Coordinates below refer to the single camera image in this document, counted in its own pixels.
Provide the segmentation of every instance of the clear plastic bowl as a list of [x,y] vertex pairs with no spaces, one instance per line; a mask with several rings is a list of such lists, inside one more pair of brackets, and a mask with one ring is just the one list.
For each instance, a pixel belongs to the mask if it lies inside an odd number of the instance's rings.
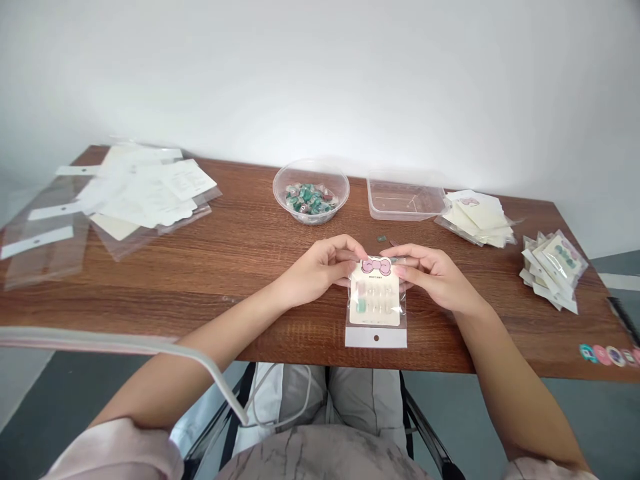
[[369,212],[376,220],[425,220],[445,215],[451,202],[441,187],[430,187],[429,172],[370,170]]
[[[288,185],[293,183],[318,183],[324,184],[331,190],[334,196],[338,197],[338,205],[328,212],[308,215],[298,213],[287,206]],[[321,225],[328,222],[342,208],[349,198],[349,180],[338,167],[322,159],[302,159],[291,162],[286,167],[282,167],[273,179],[273,195],[282,208],[288,211],[293,218],[305,225]]]

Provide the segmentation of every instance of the pink bow logo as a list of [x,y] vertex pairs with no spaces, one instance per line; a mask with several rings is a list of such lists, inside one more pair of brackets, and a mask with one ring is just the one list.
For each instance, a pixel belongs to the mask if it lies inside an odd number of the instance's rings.
[[460,199],[460,203],[462,203],[463,205],[466,205],[466,206],[469,206],[469,205],[480,205],[480,202],[478,202],[478,200],[476,200],[473,197]]
[[371,273],[374,270],[380,270],[385,277],[391,273],[391,262],[387,259],[382,260],[363,260],[362,272]]

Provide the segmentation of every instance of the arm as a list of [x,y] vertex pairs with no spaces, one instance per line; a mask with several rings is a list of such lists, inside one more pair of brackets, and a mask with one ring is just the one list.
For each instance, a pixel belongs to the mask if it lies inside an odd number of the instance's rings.
[[[316,300],[332,283],[342,283],[355,268],[352,260],[366,258],[362,246],[348,235],[318,241],[276,281],[178,344],[204,352],[224,371],[284,312]],[[193,360],[156,355],[127,380],[89,427],[128,417],[138,428],[171,430],[212,381]]]
[[520,354],[496,312],[447,254],[402,245],[381,255],[419,259],[421,268],[398,266],[394,267],[396,274],[424,288],[438,305],[453,312],[507,458],[549,459],[560,466],[589,471],[560,406]]

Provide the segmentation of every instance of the person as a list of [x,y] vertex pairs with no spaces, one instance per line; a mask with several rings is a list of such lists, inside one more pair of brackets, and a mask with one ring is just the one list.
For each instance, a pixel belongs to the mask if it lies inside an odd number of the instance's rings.
[[[418,245],[386,249],[380,255],[405,258],[404,265],[393,267],[405,282],[404,288],[424,289],[436,304],[453,312],[471,354],[489,416],[509,460],[505,478],[593,480],[553,396],[522,357],[496,312],[454,262],[440,250]],[[356,266],[355,260],[366,258],[364,248],[348,235],[317,241],[274,282],[182,338],[179,344],[204,352],[223,371],[284,312],[318,299],[332,283],[345,285]],[[308,402],[304,415],[291,425],[280,426],[272,435],[254,439],[253,446],[237,443],[238,453],[216,478],[428,478],[408,458],[403,445],[396,443],[402,442],[398,440],[402,435],[384,434],[395,430],[398,412],[391,411],[393,394],[388,391],[382,391],[382,396],[386,395],[380,402],[382,407],[372,406],[371,399],[367,400],[363,382],[369,379],[371,391],[375,390],[377,380],[372,372],[378,371],[336,371],[331,377],[331,409],[337,412],[334,422],[327,421],[331,415],[326,414],[325,395],[321,385],[316,385],[320,383],[318,376],[312,372],[312,384],[319,393]],[[283,370],[284,383],[287,378]],[[378,383],[385,383],[386,379],[382,377]],[[304,390],[306,376],[302,382],[300,378],[289,380],[301,384],[298,390]],[[169,432],[211,383],[200,364],[156,355],[120,388],[45,478],[180,479],[183,462],[169,440]],[[305,392],[296,398],[298,403],[304,402],[299,399],[306,398]],[[294,404],[280,414],[287,418],[298,408]],[[322,408],[325,414],[318,415]],[[373,422],[374,428],[370,426],[372,412],[374,417],[380,414],[378,425]]]

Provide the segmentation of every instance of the hand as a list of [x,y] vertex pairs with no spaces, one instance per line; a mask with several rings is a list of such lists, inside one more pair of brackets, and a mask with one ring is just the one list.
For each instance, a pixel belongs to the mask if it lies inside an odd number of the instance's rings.
[[454,313],[469,315],[478,313],[488,305],[453,260],[442,250],[410,243],[382,250],[380,255],[384,257],[408,255],[408,259],[417,259],[418,268],[396,264],[393,271],[406,282],[424,288],[433,301],[443,308]]
[[356,262],[368,258],[348,235],[318,240],[273,285],[285,308],[297,307],[320,298],[332,283],[347,286]]

